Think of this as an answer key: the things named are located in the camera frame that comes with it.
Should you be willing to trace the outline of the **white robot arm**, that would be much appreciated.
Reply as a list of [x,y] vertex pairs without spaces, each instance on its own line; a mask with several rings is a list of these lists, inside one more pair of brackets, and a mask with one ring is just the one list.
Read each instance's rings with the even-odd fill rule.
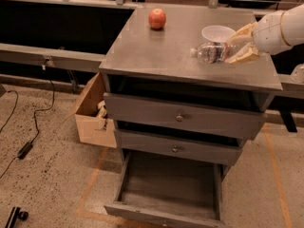
[[304,43],[304,5],[277,10],[264,15],[258,22],[247,24],[229,37],[228,45],[241,49],[226,63],[254,61],[264,53],[277,55]]

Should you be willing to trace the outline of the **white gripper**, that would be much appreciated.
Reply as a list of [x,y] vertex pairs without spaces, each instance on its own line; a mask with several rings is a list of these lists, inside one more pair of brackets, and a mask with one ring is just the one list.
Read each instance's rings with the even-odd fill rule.
[[225,62],[246,63],[258,59],[261,52],[276,55],[291,49],[293,46],[289,30],[292,22],[293,15],[290,12],[278,10],[266,14],[258,22],[243,26],[226,40],[227,44],[234,46]]

